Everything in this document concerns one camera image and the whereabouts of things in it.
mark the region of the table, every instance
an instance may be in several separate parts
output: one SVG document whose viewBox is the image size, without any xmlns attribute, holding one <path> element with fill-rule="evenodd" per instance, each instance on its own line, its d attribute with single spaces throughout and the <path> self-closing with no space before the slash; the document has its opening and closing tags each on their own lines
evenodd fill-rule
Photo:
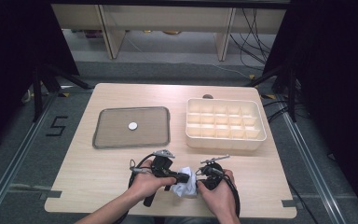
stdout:
<svg viewBox="0 0 358 224">
<path fill-rule="evenodd" d="M 260 108 L 267 140 L 254 152 L 191 148 L 186 144 L 186 103 L 190 98 L 211 94 L 214 99 L 251 100 Z M 166 147 L 95 149 L 92 137 L 99 114 L 106 108 L 165 106 L 171 120 L 171 142 Z M 293 218 L 295 207 L 258 92 L 254 88 L 145 84 L 98 84 L 77 127 L 62 167 L 52 187 L 59 198 L 48 198 L 48 212 L 91 213 L 119 196 L 128 187 L 130 160 L 139 162 L 155 150 L 167 148 L 176 158 L 171 169 L 189 166 L 198 170 L 200 161 L 230 154 L 221 160 L 233 171 L 241 198 L 241 217 Z M 137 204 L 132 215 L 211 217 L 200 196 L 179 198 L 161 188 L 151 207 Z"/>
</svg>

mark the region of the floor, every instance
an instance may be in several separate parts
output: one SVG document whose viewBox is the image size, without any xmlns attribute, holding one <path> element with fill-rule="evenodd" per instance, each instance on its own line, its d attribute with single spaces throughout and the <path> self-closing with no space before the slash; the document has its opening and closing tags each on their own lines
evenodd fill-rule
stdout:
<svg viewBox="0 0 358 224">
<path fill-rule="evenodd" d="M 89 84 L 112 81 L 142 83 L 170 83 L 180 79 L 183 84 L 242 85 L 250 75 L 261 76 L 264 61 L 259 49 L 246 47 L 261 60 L 241 54 L 230 40 L 224 62 L 217 60 L 213 34 L 180 33 L 167 35 L 163 32 L 128 31 L 116 59 L 108 58 L 101 38 L 86 38 L 83 32 L 63 30 L 82 79 Z M 243 40 L 233 35 L 239 43 Z M 262 42 L 270 48 L 274 35 L 261 35 Z M 250 39 L 250 44 L 257 42 Z M 191 69 L 208 72 L 211 80 L 191 81 L 197 74 Z M 155 77 L 135 76 L 159 73 Z M 329 157 L 329 150 L 319 136 L 305 106 L 296 107 L 297 122 L 293 123 L 287 113 L 278 113 L 285 104 L 273 103 L 285 96 L 274 94 L 270 87 L 274 78 L 257 88 L 271 117 L 270 128 L 274 135 L 282 166 L 288 182 L 292 185 L 296 201 L 297 217 L 281 219 L 245 219 L 242 223 L 358 223 L 358 200 L 351 186 Z M 60 80 L 62 86 L 73 84 Z M 0 223 L 73 223 L 85 214 L 49 214 L 44 210 L 44 200 L 51 187 L 66 150 L 71 143 L 82 112 L 87 106 L 91 91 L 73 87 L 70 94 L 44 96 L 46 113 L 38 122 L 32 122 L 33 101 L 24 104 L 16 112 L 6 130 L 0 136 Z M 51 124 L 57 116 L 65 126 L 62 136 L 48 137 Z"/>
</svg>

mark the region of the gray carpet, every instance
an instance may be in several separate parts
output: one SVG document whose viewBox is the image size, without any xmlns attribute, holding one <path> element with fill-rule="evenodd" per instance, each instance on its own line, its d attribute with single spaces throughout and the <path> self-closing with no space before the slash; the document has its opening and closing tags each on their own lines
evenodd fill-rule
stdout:
<svg viewBox="0 0 358 224">
<path fill-rule="evenodd" d="M 228 72 L 210 65 L 195 64 L 158 64 L 158 63 L 77 63 L 82 79 L 91 85 L 100 82 L 117 83 L 150 83 L 150 84 L 182 84 L 182 85 L 211 85 L 211 86 L 243 86 L 249 82 L 247 78 L 253 74 L 259 77 L 261 73 L 244 66 L 224 66 L 225 69 L 240 71 Z M 62 85 L 73 85 L 59 78 Z M 260 84 L 257 89 L 260 94 L 271 94 L 270 87 L 274 78 Z M 73 223 L 85 214 L 51 214 L 44 210 L 43 196 L 50 188 L 61 167 L 66 150 L 76 131 L 87 102 L 90 91 L 79 88 L 66 90 L 68 97 L 58 97 L 53 102 L 42 127 L 34 140 L 27 157 L 17 173 L 12 188 L 0 205 L 0 223 Z M 275 100 L 263 99 L 263 104 Z M 297 125 L 312 151 L 312 156 L 324 174 L 328 186 L 337 197 L 340 208 L 348 223 L 358 223 L 358 201 L 351 187 L 340 172 L 337 164 L 329 160 L 329 152 L 324 140 L 319 136 L 310 118 L 306 118 L 304 106 L 299 105 Z M 279 107 L 265 107 L 267 116 L 279 110 Z M 58 130 L 50 125 L 57 116 L 67 116 L 60 119 L 59 125 L 64 125 L 62 136 L 51 137 L 49 133 Z M 33 118 L 33 103 L 19 108 L 18 113 L 7 125 L 0 140 L 0 176 L 6 170 L 11 158 L 26 135 Z M 303 162 L 296 143 L 290 134 L 283 117 L 278 117 L 270 123 L 277 149 L 281 156 L 283 169 L 290 183 L 296 188 L 305 204 L 308 206 L 319 223 L 331 223 L 324 204 L 310 179 L 310 174 Z M 297 202 L 297 216 L 294 219 L 245 219 L 242 223 L 313 223 L 310 213 Z"/>
</svg>

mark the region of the person's right hand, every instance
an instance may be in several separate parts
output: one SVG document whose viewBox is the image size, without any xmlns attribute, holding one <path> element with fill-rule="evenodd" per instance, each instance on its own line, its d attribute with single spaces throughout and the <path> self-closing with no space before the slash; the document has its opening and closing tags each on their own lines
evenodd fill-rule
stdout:
<svg viewBox="0 0 358 224">
<path fill-rule="evenodd" d="M 224 170 L 235 186 L 234 175 L 230 170 Z M 208 190 L 204 184 L 197 181 L 199 192 L 209 210 L 217 217 L 220 223 L 240 223 L 235 213 L 235 200 L 232 191 L 225 180 L 220 181 L 217 188 Z"/>
</svg>

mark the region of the hand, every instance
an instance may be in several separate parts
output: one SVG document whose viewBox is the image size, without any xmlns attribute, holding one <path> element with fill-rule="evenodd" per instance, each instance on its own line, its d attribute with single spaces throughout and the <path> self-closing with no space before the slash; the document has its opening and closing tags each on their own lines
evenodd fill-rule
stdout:
<svg viewBox="0 0 358 224">
<path fill-rule="evenodd" d="M 234 175 L 230 170 L 224 170 L 235 186 Z M 199 192 L 209 210 L 217 217 L 220 223 L 240 223 L 235 213 L 235 200 L 232 191 L 225 180 L 220 181 L 217 188 L 208 190 L 204 184 L 197 181 Z"/>
<path fill-rule="evenodd" d="M 141 167 L 151 167 L 152 161 L 145 161 Z M 131 193 L 139 198 L 139 201 L 156 193 L 162 186 L 173 185 L 176 179 L 173 177 L 160 177 L 157 178 L 153 174 L 138 174 L 132 182 L 131 187 L 128 189 Z"/>
</svg>

